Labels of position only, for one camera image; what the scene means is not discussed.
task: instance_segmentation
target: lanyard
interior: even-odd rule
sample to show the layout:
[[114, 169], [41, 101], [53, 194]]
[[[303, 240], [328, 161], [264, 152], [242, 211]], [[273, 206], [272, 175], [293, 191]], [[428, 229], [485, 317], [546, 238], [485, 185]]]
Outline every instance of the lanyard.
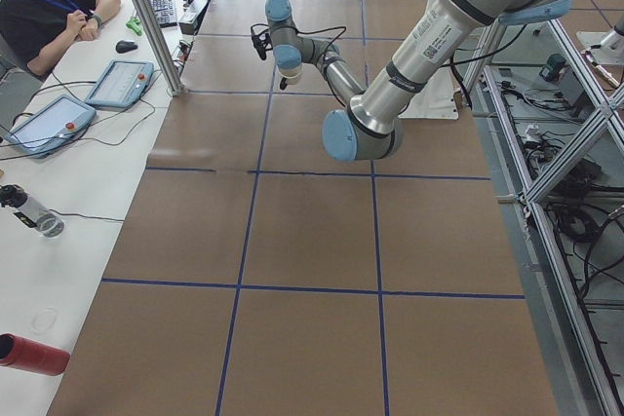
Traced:
[[50, 5], [54, 5], [55, 7], [65, 10], [66, 12], [69, 12], [69, 13], [75, 12], [76, 10], [80, 10], [78, 5], [76, 5], [76, 3], [72, 0], [64, 0], [69, 5], [63, 4], [61, 2], [57, 2], [56, 0], [41, 0], [41, 1], [47, 2]]

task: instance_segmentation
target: blue joint cap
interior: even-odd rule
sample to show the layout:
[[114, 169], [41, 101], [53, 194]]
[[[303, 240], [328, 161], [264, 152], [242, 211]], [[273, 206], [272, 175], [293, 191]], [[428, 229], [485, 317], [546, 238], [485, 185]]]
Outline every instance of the blue joint cap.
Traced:
[[510, 26], [512, 24], [529, 24], [548, 19], [558, 19], [565, 15], [572, 7], [572, 0], [556, 0], [548, 4], [520, 10], [512, 14], [502, 14], [498, 17], [500, 24]]
[[323, 121], [323, 146], [338, 161], [355, 161], [358, 139], [346, 111], [330, 112]]
[[288, 70], [301, 65], [301, 53], [299, 49], [290, 44], [280, 44], [273, 48], [273, 56], [278, 68]]
[[264, 13], [272, 21], [284, 21], [293, 14], [289, 0], [267, 0]]

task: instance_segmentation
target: black shirt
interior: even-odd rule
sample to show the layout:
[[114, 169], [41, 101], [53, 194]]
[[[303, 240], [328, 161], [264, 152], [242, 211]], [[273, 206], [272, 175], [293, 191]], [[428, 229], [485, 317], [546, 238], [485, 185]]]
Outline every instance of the black shirt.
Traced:
[[[53, 1], [75, 10], [66, 0]], [[96, 0], [71, 1], [85, 14], [96, 7]], [[16, 55], [30, 62], [64, 31], [69, 13], [45, 0], [1, 0], [0, 33]]]

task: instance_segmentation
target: hand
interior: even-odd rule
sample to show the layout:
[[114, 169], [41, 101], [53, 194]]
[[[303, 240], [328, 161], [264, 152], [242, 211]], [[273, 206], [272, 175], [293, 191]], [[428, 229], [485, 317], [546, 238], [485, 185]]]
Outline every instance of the hand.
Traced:
[[71, 14], [67, 14], [67, 27], [69, 31], [73, 32], [75, 35], [78, 35], [80, 30], [87, 24], [87, 16], [83, 14], [81, 11], [76, 10]]
[[83, 41], [93, 41], [98, 38], [98, 21], [96, 19], [89, 19], [78, 33], [80, 39]]

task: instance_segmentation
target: man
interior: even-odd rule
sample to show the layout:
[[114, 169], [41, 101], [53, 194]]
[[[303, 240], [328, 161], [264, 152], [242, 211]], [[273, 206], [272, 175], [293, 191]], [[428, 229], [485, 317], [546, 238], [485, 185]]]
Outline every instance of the man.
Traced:
[[121, 0], [1, 0], [0, 34], [37, 76], [47, 75], [76, 40], [93, 41]]

